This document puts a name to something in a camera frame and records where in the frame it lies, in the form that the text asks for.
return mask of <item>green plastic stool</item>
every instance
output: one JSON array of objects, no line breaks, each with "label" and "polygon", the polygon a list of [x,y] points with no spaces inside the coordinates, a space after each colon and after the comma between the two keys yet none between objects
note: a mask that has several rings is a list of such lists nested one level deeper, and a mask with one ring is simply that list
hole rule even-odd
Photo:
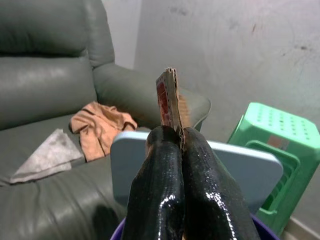
[{"label": "green plastic stool", "polygon": [[316,125],[252,102],[228,143],[271,153],[282,163],[282,178],[256,214],[279,236],[319,165],[320,135]]}]

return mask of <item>gray cloth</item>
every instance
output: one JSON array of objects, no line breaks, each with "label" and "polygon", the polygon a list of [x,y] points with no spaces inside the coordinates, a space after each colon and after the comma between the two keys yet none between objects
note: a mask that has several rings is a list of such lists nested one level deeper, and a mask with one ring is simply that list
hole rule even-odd
[{"label": "gray cloth", "polygon": [[16,171],[10,183],[23,183],[70,170],[70,161],[83,157],[68,135],[56,129]]}]

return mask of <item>sofa armrest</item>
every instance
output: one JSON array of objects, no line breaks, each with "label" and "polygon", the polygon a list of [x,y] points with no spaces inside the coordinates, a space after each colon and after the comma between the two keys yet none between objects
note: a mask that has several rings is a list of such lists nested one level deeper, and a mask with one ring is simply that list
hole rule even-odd
[{"label": "sofa armrest", "polygon": [[[149,77],[114,63],[95,68],[93,75],[99,103],[130,113],[139,126],[153,129],[161,124],[156,90],[158,76]],[[192,126],[199,129],[210,111],[210,101],[183,88],[179,91],[188,103]]]}]

